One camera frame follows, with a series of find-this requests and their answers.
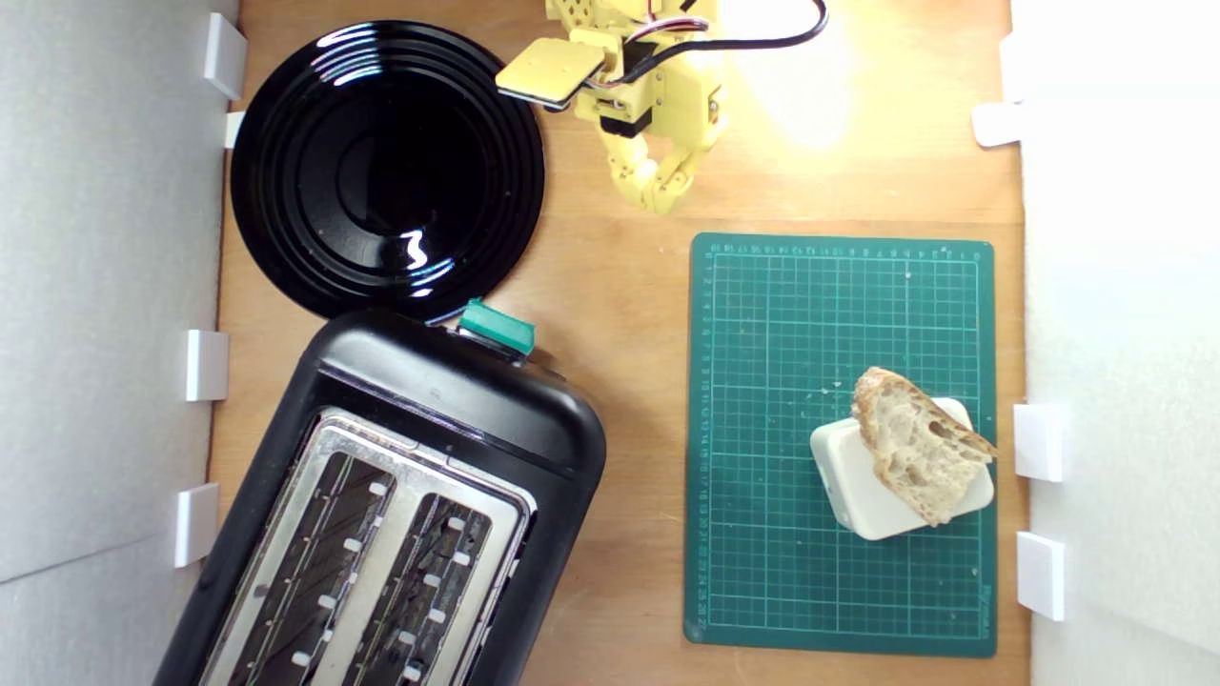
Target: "cutting mat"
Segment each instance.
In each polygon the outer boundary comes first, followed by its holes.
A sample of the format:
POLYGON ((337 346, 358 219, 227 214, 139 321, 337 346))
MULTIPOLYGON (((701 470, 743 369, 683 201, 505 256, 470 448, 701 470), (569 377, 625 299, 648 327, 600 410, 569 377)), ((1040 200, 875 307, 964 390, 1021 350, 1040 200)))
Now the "cutting mat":
POLYGON ((993 655, 996 503, 869 542, 834 520, 809 449, 870 365, 961 400, 996 441, 991 245, 704 233, 691 278, 687 637, 993 655))

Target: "white clip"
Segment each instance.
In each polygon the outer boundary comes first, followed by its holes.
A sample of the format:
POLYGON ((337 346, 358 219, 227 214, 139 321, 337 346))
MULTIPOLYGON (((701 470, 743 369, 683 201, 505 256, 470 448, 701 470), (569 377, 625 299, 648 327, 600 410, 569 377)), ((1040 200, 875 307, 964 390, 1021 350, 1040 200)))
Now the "white clip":
POLYGON ((224 149, 232 150, 237 145, 237 132, 242 128, 242 122, 245 120, 245 110, 239 112, 229 112, 224 117, 224 149))
POLYGON ((187 402, 228 397, 228 333, 187 332, 187 402))
POLYGON ((184 568, 204 558, 216 542, 221 489, 205 483, 178 492, 178 522, 174 527, 173 566, 184 568))
POLYGON ((207 52, 204 56, 204 78, 229 100, 242 99, 245 82, 246 40, 242 32, 220 12, 207 21, 207 52))
POLYGON ((1063 413, 1050 405, 1013 405, 1016 474, 1026 478, 1064 480, 1063 413))
POLYGON ((1064 551, 1058 541, 1016 533, 1016 602, 1053 621, 1064 620, 1064 551))
POLYGON ((1016 143, 1025 137, 1025 110, 1021 109, 1021 101, 1025 100, 1030 88, 1030 62, 1022 45, 1016 32, 1009 33, 999 42, 999 72, 1004 101, 975 105, 970 112, 975 140, 983 148, 1016 143))

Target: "slice of bread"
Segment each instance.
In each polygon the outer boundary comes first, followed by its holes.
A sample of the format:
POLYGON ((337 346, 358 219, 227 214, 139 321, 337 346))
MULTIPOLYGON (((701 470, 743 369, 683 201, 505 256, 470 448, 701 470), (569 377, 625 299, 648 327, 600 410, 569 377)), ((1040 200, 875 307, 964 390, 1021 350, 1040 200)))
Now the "slice of bread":
POLYGON ((999 457, 905 377, 871 367, 855 383, 852 416, 872 471, 932 526, 948 524, 978 470, 999 457))

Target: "wooden table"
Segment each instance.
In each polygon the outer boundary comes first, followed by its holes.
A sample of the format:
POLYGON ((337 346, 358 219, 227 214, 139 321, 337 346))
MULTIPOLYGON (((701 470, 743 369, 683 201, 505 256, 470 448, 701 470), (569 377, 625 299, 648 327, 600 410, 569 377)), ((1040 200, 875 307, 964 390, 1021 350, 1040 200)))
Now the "wooden table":
MULTIPOLYGON (((800 21, 784 7, 804 10, 799 0, 722 5, 738 33, 770 35, 800 21), (762 7, 770 13, 759 13, 762 7)), ((549 165, 543 218, 525 259, 488 301, 538 325, 540 345, 605 424, 609 458, 525 685, 1030 681, 1030 624, 1014 582, 1026 497, 1009 463, 1008 411, 1025 377, 1020 167, 1015 150, 981 150, 970 132, 971 106, 999 96, 997 42, 1009 31, 1008 4, 830 5, 831 28, 813 44, 732 57, 732 128, 672 216, 643 214, 619 198, 592 127, 570 114, 542 116, 549 165), (996 245, 1004 461, 994 659, 694 646, 682 637, 688 253, 692 237, 709 229, 996 245)), ((559 34, 538 0, 243 0, 245 95, 298 46, 373 18, 442 24, 503 57, 536 37, 559 34)), ((227 510, 321 321, 257 271, 228 208, 224 221, 220 327, 232 334, 232 372, 229 399, 216 408, 210 471, 227 510)))

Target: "toaster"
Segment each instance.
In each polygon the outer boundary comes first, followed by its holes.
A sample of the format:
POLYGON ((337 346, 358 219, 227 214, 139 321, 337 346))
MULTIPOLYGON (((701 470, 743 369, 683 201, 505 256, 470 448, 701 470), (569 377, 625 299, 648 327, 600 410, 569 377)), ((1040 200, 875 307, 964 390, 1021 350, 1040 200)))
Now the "toaster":
POLYGON ((453 328, 328 321, 155 686, 515 684, 605 461, 532 333, 478 301, 453 328))

